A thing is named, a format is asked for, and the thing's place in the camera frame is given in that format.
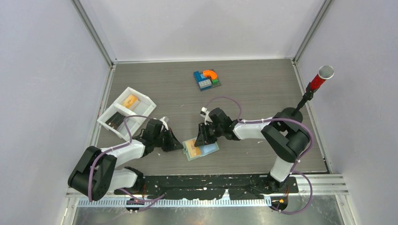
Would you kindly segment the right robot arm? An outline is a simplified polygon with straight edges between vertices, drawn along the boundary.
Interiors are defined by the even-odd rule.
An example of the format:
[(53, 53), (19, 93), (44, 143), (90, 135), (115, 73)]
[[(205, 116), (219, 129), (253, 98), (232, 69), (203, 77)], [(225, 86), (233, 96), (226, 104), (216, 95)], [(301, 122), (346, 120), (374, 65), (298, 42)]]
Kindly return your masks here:
[(273, 192), (281, 192), (286, 187), (286, 179), (314, 141), (314, 135), (293, 108), (261, 120), (232, 120), (220, 108), (210, 112), (203, 108), (201, 115), (205, 121), (199, 124), (196, 147), (213, 144), (222, 136), (233, 141), (262, 139), (268, 142), (277, 155), (268, 174), (268, 187)]

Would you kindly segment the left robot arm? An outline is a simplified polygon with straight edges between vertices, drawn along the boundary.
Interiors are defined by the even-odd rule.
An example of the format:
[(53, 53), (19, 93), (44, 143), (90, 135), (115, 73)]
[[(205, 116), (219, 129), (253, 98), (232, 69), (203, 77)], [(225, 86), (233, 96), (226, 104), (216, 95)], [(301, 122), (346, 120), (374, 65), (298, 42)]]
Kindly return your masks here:
[(70, 174), (68, 186), (90, 201), (98, 201), (107, 192), (115, 190), (139, 194), (145, 185), (143, 173), (130, 166), (118, 167), (147, 156), (155, 148), (164, 152), (183, 148), (163, 119), (150, 119), (139, 135), (123, 144), (107, 149), (89, 146)]

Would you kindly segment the black credit card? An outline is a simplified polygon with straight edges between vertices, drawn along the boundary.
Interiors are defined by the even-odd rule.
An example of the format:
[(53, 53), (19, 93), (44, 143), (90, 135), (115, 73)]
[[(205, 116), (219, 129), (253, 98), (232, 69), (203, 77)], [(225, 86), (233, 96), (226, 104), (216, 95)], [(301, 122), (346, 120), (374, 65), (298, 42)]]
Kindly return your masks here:
[(123, 118), (124, 116), (122, 114), (116, 112), (106, 121), (106, 124), (110, 127), (118, 126), (119, 121), (122, 120)]

